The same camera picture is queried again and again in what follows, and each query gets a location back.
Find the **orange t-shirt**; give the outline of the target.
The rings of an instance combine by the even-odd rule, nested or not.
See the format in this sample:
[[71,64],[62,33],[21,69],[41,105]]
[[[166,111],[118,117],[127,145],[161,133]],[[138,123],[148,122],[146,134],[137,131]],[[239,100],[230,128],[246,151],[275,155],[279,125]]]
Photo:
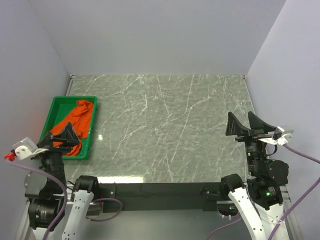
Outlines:
[[82,139],[89,134],[93,114],[94,103],[87,100],[77,100],[76,106],[59,122],[50,132],[53,135],[59,134],[67,123],[71,123],[74,132],[79,138],[79,144],[72,147],[72,150],[65,154],[66,157],[76,157],[82,149]]

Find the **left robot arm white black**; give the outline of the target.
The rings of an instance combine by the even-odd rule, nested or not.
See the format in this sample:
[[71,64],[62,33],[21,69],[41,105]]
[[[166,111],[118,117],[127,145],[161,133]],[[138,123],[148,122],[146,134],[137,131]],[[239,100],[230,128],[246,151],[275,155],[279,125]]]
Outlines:
[[71,191],[70,214],[65,215],[69,197],[63,156],[79,142],[69,122],[57,134],[48,132],[36,145],[40,153],[34,158],[41,161],[39,170],[44,174],[31,171],[25,177],[24,195],[29,200],[29,226],[38,240],[77,239],[91,202],[101,197],[97,177],[82,175]]

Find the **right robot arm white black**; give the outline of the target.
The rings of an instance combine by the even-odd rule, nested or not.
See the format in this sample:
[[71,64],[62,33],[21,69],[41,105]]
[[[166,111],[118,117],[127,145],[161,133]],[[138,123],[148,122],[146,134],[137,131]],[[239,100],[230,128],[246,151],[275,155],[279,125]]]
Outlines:
[[233,202],[253,240],[288,240],[287,226],[281,219],[284,215],[281,187],[288,183],[289,165],[271,159],[266,146],[277,148],[287,144],[293,130],[267,124],[252,111],[248,112],[248,119],[250,127],[229,112],[225,134],[244,143],[250,178],[243,183],[237,174],[225,176],[219,193]]

